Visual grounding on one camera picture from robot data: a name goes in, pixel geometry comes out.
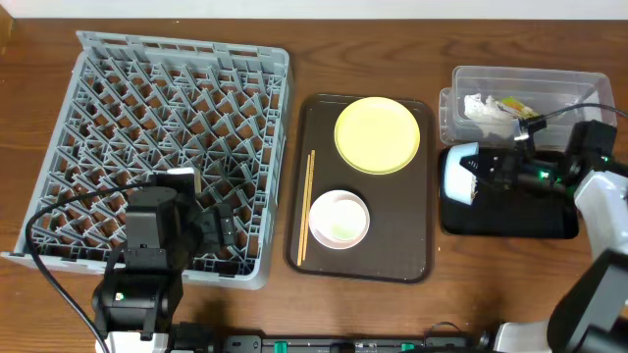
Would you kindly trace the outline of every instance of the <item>wooden table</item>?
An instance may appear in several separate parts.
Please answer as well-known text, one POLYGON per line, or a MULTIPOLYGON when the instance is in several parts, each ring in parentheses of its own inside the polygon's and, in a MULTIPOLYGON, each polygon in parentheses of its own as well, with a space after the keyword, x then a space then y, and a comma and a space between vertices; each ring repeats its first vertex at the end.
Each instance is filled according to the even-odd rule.
MULTIPOLYGON (((458 65, 605 73, 615 104, 628 109, 628 23, 18 20, 0 57, 2 250, 13 249, 22 225, 81 51, 78 29, 283 47, 296 81, 295 123, 305 97, 320 92, 410 97, 436 109, 439 91, 450 86, 458 65)), ((479 332, 499 320, 546 319, 591 263, 584 231, 558 241, 447 236, 437 230, 436 266, 424 284, 299 275, 284 260, 297 125, 288 136, 268 285, 258 291, 186 286, 176 322, 274 335, 407 336, 450 321, 479 332)), ((615 146, 616 156, 628 162, 627 122, 619 124, 615 146)), ((91 313, 100 278, 57 277, 91 313)), ((85 325, 37 271, 0 260, 0 278, 0 351, 93 351, 85 325)))

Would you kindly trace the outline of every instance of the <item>clear plastic container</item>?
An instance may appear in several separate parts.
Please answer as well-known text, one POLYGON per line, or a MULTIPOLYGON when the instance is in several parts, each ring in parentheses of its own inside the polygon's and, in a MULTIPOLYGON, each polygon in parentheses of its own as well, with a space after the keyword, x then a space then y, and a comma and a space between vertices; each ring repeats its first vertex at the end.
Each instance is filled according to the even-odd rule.
MULTIPOLYGON (((513 144, 517 122, 478 123, 464 115, 464 97, 482 94, 496 100, 514 97, 539 114, 547 114, 577 103, 602 103, 614 107, 610 81, 604 74, 558 70, 499 67, 457 67, 452 88, 441 91, 439 118, 441 141, 457 144, 478 141, 485 146, 513 144)), ((614 113, 598 108, 573 110, 548 121, 548 127, 535 133, 541 150, 564 150, 574 124, 598 120, 616 126, 614 113)))

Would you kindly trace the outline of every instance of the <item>wooden chopstick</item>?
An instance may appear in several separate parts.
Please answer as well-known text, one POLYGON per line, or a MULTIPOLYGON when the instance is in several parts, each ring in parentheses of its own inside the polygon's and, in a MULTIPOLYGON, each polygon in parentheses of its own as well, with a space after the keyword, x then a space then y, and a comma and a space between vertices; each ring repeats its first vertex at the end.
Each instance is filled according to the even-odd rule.
POLYGON ((307 205, 307 187, 309 185, 309 179, 310 179, 310 155, 307 155, 307 167, 305 168, 305 182, 303 186, 303 209, 301 210, 301 232, 299 234, 299 239, 298 239, 298 257, 296 260, 296 265, 297 266, 301 266, 301 262, 302 262, 302 257, 301 255, 303 254, 303 237, 304 237, 304 233, 305 230, 307 229, 308 225, 305 224, 305 208, 307 205))
POLYGON ((316 157, 316 151, 312 150, 312 163, 310 163, 310 179, 307 185, 307 207, 305 208, 305 239, 303 240, 303 257, 301 261, 305 261, 305 254, 307 253, 307 238, 310 236, 310 206, 312 204, 312 182, 314 181, 314 157, 316 157))

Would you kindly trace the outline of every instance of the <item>cable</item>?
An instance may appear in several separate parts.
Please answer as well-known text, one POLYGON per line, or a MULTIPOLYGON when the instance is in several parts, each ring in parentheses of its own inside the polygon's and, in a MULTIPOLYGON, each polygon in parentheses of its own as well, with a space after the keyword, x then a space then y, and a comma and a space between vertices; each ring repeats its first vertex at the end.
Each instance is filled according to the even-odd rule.
POLYGON ((615 107, 611 107, 609 105, 600 104, 600 103, 579 103, 579 104, 574 104, 572 106, 559 109, 559 110, 557 110, 557 111, 555 111, 553 113, 540 115, 540 116, 538 116, 536 118, 533 118, 533 119, 535 121, 538 121, 538 120, 546 121, 549 118, 553 118, 553 117, 561 115, 563 113, 572 111, 574 109, 580 109, 580 108, 600 108, 600 109, 606 109, 608 111, 614 112, 614 113, 619 114, 620 116, 628 119, 628 114, 627 113, 625 113, 623 111, 620 111, 619 109, 617 109, 615 107))
POLYGON ((99 191, 94 191, 94 192, 89 192, 83 195, 79 195, 79 196, 75 196, 75 197, 71 197, 67 200, 64 201, 60 201, 57 203, 54 203, 50 206, 46 206, 43 209, 39 210, 37 213, 35 213, 26 223, 26 229, 25 229, 25 234, 26 234, 26 246, 28 247, 28 251, 30 252, 30 256, 32 256, 32 261, 34 261, 35 265, 37 266, 37 268, 39 269, 39 271, 41 272, 41 274, 48 280, 48 282, 50 282, 50 284, 52 285, 53 288, 55 288, 55 290, 57 290, 59 292, 59 294, 68 302, 68 304, 70 304, 70 306, 72 307, 72 309, 74 309, 77 314, 80 316, 80 318, 85 322, 85 324, 87 325, 87 327, 89 328, 89 330, 91 330, 91 333, 94 334, 94 336, 96 337, 96 341, 98 341, 98 344, 100 344, 100 347, 102 348, 103 353, 109 353, 109 348, 107 347, 107 344, 105 343, 105 341, 103 340, 103 338, 100 336, 100 333, 98 333, 98 329, 96 328, 96 325, 94 324, 94 322, 87 316, 87 314, 84 312, 84 310, 80 307, 79 303, 77 303, 72 296, 66 291, 66 289, 63 288, 63 286, 61 286, 61 284, 54 278, 54 276, 52 276, 52 274, 50 273, 50 271, 48 271, 48 269, 46 269, 46 266, 43 264, 43 262, 41 261, 41 258, 39 257, 39 254, 37 253, 37 249, 35 248, 34 243, 32 242, 32 238, 31 238, 31 234, 32 234, 32 226, 35 224, 35 222, 37 222, 37 220, 47 214, 48 212, 67 205, 69 203, 73 203, 75 201, 80 201, 80 200, 84 200, 84 199, 88 199, 88 198, 93 198, 96 196, 102 196, 102 195, 106 195, 106 194, 110 194, 110 193, 114 193, 114 192, 118 192, 118 191, 124 191, 127 189, 131 189, 131 188, 137 188, 137 187, 143 187, 143 186, 151 186, 152 183, 150 182, 139 182, 139 183, 134 183, 134 184, 129 184, 129 185, 125 185, 125 186, 120 186, 120 187, 114 187, 114 188, 110 188, 110 189, 106 189, 106 190, 99 190, 99 191))

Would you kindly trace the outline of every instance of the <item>tray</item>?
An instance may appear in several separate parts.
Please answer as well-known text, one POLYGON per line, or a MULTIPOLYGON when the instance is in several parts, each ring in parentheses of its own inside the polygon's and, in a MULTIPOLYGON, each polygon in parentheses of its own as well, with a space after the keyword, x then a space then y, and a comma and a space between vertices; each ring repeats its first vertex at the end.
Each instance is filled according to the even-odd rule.
MULTIPOLYGON (((185 282, 266 283, 288 129, 291 73, 283 49, 137 35, 77 33, 78 56, 26 220, 58 198, 194 166, 199 202, 232 206, 236 247, 193 260, 185 282)), ((122 193, 75 202, 33 228, 52 270, 102 274, 127 238, 122 193)), ((34 267, 24 226, 3 257, 34 267)))
POLYGON ((402 170, 384 176, 358 172, 340 156, 334 127, 340 112, 363 97, 318 94, 301 108, 296 190, 292 200, 291 231, 286 258, 297 271, 310 275, 351 277, 401 283, 424 280, 433 267, 434 188, 432 112, 423 103, 397 100, 414 115, 421 130, 421 145, 402 170), (366 203, 371 224, 366 237, 346 250, 321 245, 308 230, 306 258, 297 265, 301 210, 307 155, 316 150, 312 202, 323 193, 344 189, 366 203))

